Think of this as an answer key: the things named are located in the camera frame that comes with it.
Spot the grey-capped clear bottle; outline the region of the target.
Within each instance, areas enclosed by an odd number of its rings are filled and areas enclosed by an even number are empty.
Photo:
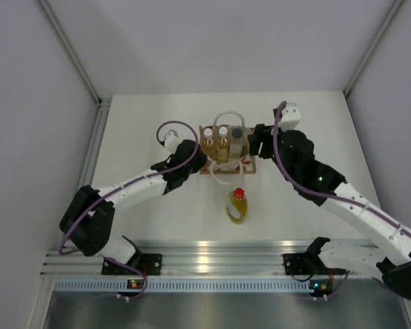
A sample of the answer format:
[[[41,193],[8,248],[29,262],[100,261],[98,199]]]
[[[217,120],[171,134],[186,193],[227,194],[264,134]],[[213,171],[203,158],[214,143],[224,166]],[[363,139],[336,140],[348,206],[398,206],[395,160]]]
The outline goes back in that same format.
[[[229,158],[239,159],[243,148],[243,130],[240,127],[233,127],[229,143]]]

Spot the burlap watermelon print canvas bag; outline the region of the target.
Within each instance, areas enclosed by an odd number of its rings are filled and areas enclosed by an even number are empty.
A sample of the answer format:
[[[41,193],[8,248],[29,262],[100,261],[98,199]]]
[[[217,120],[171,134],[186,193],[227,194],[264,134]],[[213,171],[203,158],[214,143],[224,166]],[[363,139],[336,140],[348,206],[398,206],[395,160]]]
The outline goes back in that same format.
[[[240,123],[235,124],[235,125],[230,125],[230,124],[220,125],[219,119],[225,115],[233,115],[235,117],[238,117],[240,120]],[[228,161],[226,163],[218,164],[216,162],[216,158],[211,159],[208,157],[208,160],[205,166],[202,169],[200,169],[200,174],[211,175],[212,178],[219,184],[232,185],[232,184],[235,184],[241,181],[242,175],[256,173],[256,161],[253,156],[249,155],[249,142],[248,142],[248,136],[253,133],[254,129],[252,127],[247,127],[245,125],[245,118],[240,113],[233,112],[233,111],[222,112],[215,117],[212,125],[201,126],[199,128],[200,147],[201,147],[201,142],[203,138],[203,131],[207,127],[211,128],[213,131],[214,142],[216,146],[218,130],[221,126],[225,126],[228,129],[229,143],[230,143],[230,138],[231,138],[233,127],[240,127],[243,130],[243,148],[242,148],[242,153],[240,155],[240,158],[239,159],[228,158]]]

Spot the red-capped yellow bottle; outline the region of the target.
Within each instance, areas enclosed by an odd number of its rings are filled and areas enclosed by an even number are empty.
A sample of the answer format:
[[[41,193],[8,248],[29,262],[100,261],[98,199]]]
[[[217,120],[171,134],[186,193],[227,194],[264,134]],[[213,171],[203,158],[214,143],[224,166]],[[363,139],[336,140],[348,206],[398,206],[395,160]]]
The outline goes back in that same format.
[[[243,188],[232,190],[226,203],[226,213],[230,220],[235,224],[242,224],[247,218],[247,196]]]

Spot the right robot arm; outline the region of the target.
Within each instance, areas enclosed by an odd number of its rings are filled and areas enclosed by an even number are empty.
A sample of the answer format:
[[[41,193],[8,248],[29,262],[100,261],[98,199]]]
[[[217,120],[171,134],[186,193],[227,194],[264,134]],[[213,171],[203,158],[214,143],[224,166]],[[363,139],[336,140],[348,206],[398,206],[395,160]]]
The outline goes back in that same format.
[[[344,175],[316,160],[314,144],[303,132],[259,124],[248,141],[250,153],[271,159],[302,198],[340,217],[373,244],[362,247],[316,238],[305,252],[309,270],[365,274],[411,300],[411,228],[370,202]]]

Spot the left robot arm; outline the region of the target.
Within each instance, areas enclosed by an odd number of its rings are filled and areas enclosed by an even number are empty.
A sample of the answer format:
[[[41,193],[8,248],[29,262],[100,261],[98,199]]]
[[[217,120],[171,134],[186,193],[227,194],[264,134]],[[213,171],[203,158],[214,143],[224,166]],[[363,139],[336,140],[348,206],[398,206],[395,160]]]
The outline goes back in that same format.
[[[59,228],[85,256],[102,256],[132,274],[140,269],[141,251],[112,227],[120,214],[139,203],[179,188],[207,162],[198,142],[179,140],[165,146],[171,155],[130,181],[96,189],[81,187],[64,213]]]

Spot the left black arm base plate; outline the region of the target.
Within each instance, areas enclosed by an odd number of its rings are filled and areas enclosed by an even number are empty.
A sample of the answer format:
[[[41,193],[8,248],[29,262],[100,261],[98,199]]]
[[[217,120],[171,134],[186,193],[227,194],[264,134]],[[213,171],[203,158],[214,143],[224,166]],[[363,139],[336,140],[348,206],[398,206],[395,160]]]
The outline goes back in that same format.
[[[161,254],[140,254],[129,261],[127,266],[136,269],[145,276],[159,276],[161,274],[162,259],[163,256]],[[134,272],[105,260],[102,265],[101,274],[105,276],[121,276],[134,274]]]

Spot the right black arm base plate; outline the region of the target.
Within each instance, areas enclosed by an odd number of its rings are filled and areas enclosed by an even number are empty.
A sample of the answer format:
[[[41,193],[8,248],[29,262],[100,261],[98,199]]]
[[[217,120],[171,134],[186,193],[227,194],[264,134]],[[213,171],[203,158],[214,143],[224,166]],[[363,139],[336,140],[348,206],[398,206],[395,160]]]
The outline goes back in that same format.
[[[307,262],[304,253],[282,254],[282,260],[287,276],[311,278],[316,273]]]

